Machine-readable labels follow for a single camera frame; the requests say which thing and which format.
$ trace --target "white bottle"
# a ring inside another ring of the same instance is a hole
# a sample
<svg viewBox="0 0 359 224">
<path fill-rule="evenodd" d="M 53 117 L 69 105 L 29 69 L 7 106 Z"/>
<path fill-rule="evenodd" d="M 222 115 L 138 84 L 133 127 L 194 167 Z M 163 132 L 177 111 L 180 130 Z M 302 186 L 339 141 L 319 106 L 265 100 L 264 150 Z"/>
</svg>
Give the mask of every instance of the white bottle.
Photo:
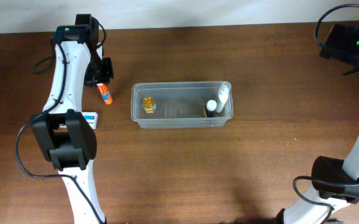
<svg viewBox="0 0 359 224">
<path fill-rule="evenodd" d="M 221 87 L 219 88 L 218 105 L 217 105 L 217 109 L 216 109 L 217 113 L 221 113 L 223 108 L 225 107 L 225 104 L 229 98 L 230 89 L 231 89 L 231 84 L 228 82 L 223 82 Z"/>
</svg>

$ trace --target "white cap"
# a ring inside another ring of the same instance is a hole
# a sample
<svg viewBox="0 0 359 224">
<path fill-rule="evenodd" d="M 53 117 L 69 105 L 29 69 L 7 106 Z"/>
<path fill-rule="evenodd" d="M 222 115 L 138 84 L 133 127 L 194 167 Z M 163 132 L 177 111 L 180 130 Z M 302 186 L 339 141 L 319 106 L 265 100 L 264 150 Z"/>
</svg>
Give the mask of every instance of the white cap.
<svg viewBox="0 0 359 224">
<path fill-rule="evenodd" d="M 229 95 L 229 91 L 231 89 L 231 84 L 228 82 L 223 82 L 221 87 L 219 88 L 218 94 L 220 96 L 226 96 Z"/>
<path fill-rule="evenodd" d="M 216 108 L 217 108 L 217 102 L 215 100 L 209 100 L 207 102 L 207 110 L 215 111 Z"/>
</svg>

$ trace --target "brown wooden tabletop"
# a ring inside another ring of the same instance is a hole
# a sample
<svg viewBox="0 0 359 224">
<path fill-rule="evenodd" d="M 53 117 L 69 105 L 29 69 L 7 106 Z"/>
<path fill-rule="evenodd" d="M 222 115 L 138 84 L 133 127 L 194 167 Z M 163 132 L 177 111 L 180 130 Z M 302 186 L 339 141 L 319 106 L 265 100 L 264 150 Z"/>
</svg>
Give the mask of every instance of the brown wooden tabletop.
<svg viewBox="0 0 359 224">
<path fill-rule="evenodd" d="M 114 103 L 105 105 L 96 88 L 83 92 L 83 110 L 100 116 L 94 177 L 108 223 L 272 218 L 298 200 L 292 180 L 309 175 L 316 157 L 344 159 L 359 133 L 359 75 L 343 78 L 351 66 L 320 58 L 313 30 L 109 30 Z M 30 70 L 51 54 L 50 35 L 0 35 L 0 223 L 73 223 L 62 180 L 32 179 L 14 158 L 19 128 L 41 112 L 50 91 L 53 72 Z M 233 86 L 234 117 L 222 128 L 141 129 L 131 119 L 135 83 L 217 80 Z M 36 174 L 57 172 L 30 130 L 20 155 Z M 333 218 L 359 223 L 359 204 Z"/>
</svg>

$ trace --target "black bottle with white cap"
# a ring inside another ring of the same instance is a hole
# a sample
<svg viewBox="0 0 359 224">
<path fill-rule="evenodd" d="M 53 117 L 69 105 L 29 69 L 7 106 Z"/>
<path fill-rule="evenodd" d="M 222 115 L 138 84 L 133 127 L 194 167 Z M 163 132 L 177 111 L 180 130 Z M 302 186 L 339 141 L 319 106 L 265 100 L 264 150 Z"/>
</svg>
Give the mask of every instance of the black bottle with white cap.
<svg viewBox="0 0 359 224">
<path fill-rule="evenodd" d="M 217 102 L 215 100 L 209 100 L 204 107 L 204 117 L 214 118 L 217 115 L 216 109 Z"/>
</svg>

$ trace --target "plastic container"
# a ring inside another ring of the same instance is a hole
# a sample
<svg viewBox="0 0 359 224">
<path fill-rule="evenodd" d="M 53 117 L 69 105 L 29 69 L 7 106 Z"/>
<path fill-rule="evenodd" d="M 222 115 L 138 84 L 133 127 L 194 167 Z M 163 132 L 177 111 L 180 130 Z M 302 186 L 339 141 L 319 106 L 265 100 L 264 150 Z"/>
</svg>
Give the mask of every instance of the plastic container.
<svg viewBox="0 0 359 224">
<path fill-rule="evenodd" d="M 223 82 L 138 83 L 132 88 L 131 117 L 141 128 L 207 128 L 221 127 L 233 117 L 231 90 L 222 111 L 214 118 L 204 118 L 208 100 L 217 101 Z M 154 113 L 146 113 L 143 98 L 156 102 Z"/>
</svg>

